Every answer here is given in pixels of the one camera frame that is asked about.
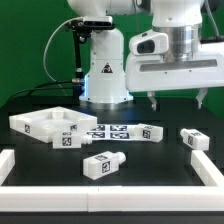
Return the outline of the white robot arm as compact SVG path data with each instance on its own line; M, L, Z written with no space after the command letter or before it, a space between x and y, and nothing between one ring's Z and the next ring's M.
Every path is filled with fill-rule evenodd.
M137 0L153 15L152 28L130 39L126 87L131 92L198 89L202 100L211 87L224 86L224 41L200 39L202 10L209 0Z

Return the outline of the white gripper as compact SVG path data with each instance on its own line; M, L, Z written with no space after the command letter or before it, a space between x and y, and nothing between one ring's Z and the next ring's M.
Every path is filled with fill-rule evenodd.
M148 92L153 111L156 91L196 89L198 108L209 87L224 86L224 42L202 44L193 29L149 30L131 38L126 88Z

